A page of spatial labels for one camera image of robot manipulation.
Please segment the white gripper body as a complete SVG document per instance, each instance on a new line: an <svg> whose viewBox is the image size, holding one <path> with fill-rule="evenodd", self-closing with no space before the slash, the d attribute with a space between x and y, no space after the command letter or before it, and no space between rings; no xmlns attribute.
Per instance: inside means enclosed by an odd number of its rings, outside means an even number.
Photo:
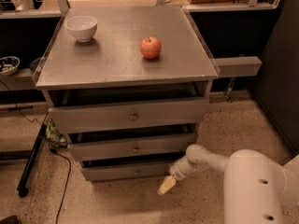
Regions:
<svg viewBox="0 0 299 224"><path fill-rule="evenodd" d="M201 164L193 163L188 160L187 156L183 156L171 164L169 174L177 181L181 181L194 173L199 167L201 167Z"/></svg>

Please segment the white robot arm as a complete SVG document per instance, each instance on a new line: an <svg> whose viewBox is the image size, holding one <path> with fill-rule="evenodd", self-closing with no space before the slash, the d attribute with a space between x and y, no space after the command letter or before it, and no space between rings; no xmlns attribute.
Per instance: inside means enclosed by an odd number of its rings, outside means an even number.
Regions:
<svg viewBox="0 0 299 224"><path fill-rule="evenodd" d="M197 144L171 164L158 193L207 168L223 173L224 224L283 224L282 209L299 204L299 155L280 165L254 150L226 157Z"/></svg>

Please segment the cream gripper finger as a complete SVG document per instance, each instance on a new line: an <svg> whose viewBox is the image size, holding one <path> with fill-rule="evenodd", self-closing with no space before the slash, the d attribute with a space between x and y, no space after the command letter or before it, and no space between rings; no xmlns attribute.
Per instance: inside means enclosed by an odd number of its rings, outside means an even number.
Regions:
<svg viewBox="0 0 299 224"><path fill-rule="evenodd" d="M171 188L173 188L174 186L176 185L176 179L171 176L171 175L168 175L162 185L159 187L158 189L158 194L159 195L164 195L166 194Z"/></svg>

